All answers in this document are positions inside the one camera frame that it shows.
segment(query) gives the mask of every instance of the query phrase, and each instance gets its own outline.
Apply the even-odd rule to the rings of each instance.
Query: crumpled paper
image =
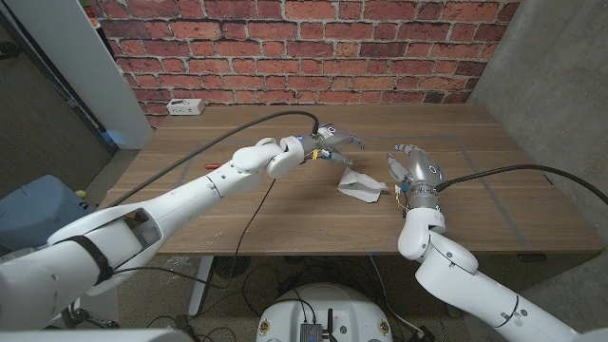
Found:
[[[341,193],[367,203],[377,201],[383,190],[389,190],[385,183],[366,174],[354,172],[349,167],[344,170],[342,179],[338,184],[338,191]]]

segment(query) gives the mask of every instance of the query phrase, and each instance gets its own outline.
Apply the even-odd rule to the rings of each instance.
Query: concrete wall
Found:
[[[522,2],[468,101],[487,107],[537,163],[608,193],[608,1]],[[550,178],[608,240],[608,207],[579,185]],[[505,266],[488,267],[499,275]],[[543,266],[552,267],[558,266],[551,260]],[[529,273],[530,267],[522,264],[518,272]],[[608,325],[605,252],[520,287],[581,332]],[[476,340],[494,338],[474,319],[467,322]]]

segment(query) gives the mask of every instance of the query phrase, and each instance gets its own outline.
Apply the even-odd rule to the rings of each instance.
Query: wooden tabletop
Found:
[[[359,136],[366,150],[341,151],[392,188],[387,153],[398,143],[425,149],[450,180],[532,161],[479,105],[315,105],[207,107],[200,116],[169,117],[111,189],[101,207],[167,164],[222,133],[273,112],[299,109]],[[289,116],[248,128],[196,156],[126,202],[148,200],[198,178],[208,162],[227,162],[265,137],[310,133],[312,121]],[[396,154],[405,161],[404,155]],[[278,180],[244,236],[240,255],[397,253],[405,220],[394,195],[365,203],[337,190],[345,165],[308,161]],[[166,254],[231,255],[270,185],[229,199],[189,223],[161,248]],[[450,186],[441,193],[446,235],[473,253],[592,253],[604,247],[593,228],[539,171],[514,171]]]

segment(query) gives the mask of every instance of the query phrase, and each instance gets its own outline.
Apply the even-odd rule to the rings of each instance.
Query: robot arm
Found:
[[[183,225],[223,199],[279,179],[315,150],[349,163],[334,148],[361,141],[335,125],[314,136],[266,138],[220,168],[157,198],[97,211],[48,238],[47,248],[0,265],[0,330],[42,329],[79,296],[111,289],[145,265]]]
[[[434,190],[442,181],[437,163],[422,149],[397,145],[407,166],[389,155],[390,174],[410,190],[411,209],[399,237],[401,255],[422,263],[418,282],[432,295],[482,319],[508,341],[573,341],[579,335],[556,317],[477,270],[465,247],[444,237],[445,218]]]

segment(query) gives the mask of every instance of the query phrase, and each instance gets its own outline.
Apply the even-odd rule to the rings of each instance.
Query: electrical outlet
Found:
[[[200,115],[204,108],[201,99],[173,99],[167,105],[171,115]]]

